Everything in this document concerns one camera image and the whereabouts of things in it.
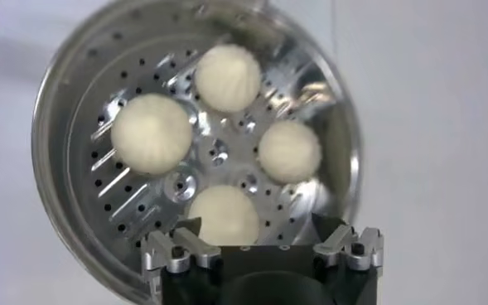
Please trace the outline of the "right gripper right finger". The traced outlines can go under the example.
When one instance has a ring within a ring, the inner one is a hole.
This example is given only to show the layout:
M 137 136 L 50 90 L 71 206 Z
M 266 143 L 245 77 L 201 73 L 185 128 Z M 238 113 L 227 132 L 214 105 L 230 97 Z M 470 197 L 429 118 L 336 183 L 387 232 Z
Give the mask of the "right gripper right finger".
M 383 267 L 384 235 L 379 229 L 366 227 L 359 235 L 341 218 L 318 214 L 312 214 L 312 224 L 320 239 L 313 252 L 327 268 L 337 266 L 341 259 L 354 271 Z

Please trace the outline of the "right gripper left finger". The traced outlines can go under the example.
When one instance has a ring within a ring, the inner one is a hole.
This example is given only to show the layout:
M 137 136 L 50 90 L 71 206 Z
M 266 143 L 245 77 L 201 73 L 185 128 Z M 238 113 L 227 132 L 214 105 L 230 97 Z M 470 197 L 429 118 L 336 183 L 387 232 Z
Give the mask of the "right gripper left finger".
M 199 237 L 201 218 L 179 220 L 165 234 L 154 230 L 141 238 L 143 277 L 151 290 L 161 290 L 161 273 L 183 274 L 193 265 L 214 269 L 221 261 L 221 248 Z

